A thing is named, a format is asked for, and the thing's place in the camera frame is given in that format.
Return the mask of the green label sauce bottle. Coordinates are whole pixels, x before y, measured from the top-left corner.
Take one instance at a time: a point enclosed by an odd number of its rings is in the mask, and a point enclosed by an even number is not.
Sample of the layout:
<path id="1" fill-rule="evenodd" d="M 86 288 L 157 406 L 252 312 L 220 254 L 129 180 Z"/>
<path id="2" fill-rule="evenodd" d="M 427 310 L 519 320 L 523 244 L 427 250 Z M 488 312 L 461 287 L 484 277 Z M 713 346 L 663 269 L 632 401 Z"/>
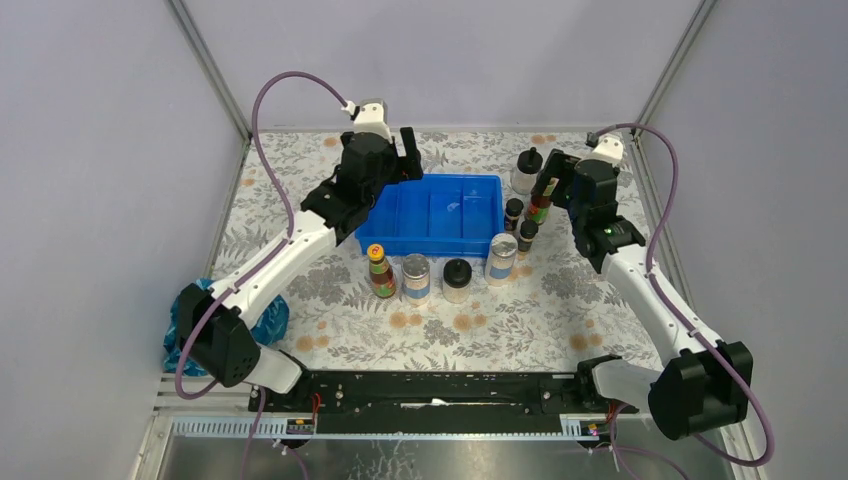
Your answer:
<path id="1" fill-rule="evenodd" d="M 552 205 L 551 196 L 554 193 L 559 179 L 556 177 L 540 178 L 531 190 L 530 203 L 527 207 L 525 217 L 542 225 L 548 218 Z"/>

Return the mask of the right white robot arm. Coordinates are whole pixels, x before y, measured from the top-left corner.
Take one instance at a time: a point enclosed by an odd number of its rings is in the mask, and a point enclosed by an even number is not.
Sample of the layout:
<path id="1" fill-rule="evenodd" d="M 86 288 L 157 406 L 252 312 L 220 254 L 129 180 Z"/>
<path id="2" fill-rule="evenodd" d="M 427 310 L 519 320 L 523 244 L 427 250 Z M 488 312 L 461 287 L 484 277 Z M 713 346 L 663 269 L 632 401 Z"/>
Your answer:
<path id="1" fill-rule="evenodd" d="M 617 212 L 620 171 L 601 159 L 580 159 L 554 149 L 536 185 L 567 211 L 575 246 L 612 284 L 649 334 L 661 370 L 616 355 L 582 361 L 575 402 L 597 412 L 611 400 L 651 415 L 671 440 L 746 419 L 753 356 L 741 342 L 727 343 L 672 291 L 647 260 L 645 238 Z"/>

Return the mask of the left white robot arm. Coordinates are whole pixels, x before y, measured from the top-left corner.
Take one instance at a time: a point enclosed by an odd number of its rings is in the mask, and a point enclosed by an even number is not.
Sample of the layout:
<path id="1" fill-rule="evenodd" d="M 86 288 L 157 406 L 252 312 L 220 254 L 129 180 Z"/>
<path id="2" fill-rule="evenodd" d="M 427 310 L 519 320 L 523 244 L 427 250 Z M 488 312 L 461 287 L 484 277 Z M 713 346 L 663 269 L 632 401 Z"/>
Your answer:
<path id="1" fill-rule="evenodd" d="M 215 384 L 269 389 L 285 410 L 299 410 L 309 401 L 303 366 L 258 343 L 254 322 L 306 267 L 365 223 L 386 186 L 423 177 L 411 127 L 401 128 L 398 138 L 346 132 L 342 140 L 340 163 L 306 196 L 300 211 L 290 213 L 286 231 L 230 276 L 207 289 L 189 284 L 178 295 L 175 389 L 180 397 L 193 396 L 182 377 L 186 362 L 194 360 Z"/>

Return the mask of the yellow cap sauce bottle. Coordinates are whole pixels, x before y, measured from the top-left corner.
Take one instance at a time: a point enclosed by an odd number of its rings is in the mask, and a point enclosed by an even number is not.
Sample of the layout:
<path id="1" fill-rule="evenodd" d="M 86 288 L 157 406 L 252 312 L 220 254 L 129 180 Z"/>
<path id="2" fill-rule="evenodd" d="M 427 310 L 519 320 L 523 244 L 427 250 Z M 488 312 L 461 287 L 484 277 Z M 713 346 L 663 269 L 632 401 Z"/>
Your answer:
<path id="1" fill-rule="evenodd" d="M 383 299 L 392 297 L 396 293 L 396 282 L 384 247 L 372 244 L 367 247 L 366 254 L 369 260 L 369 278 L 375 294 Z"/>

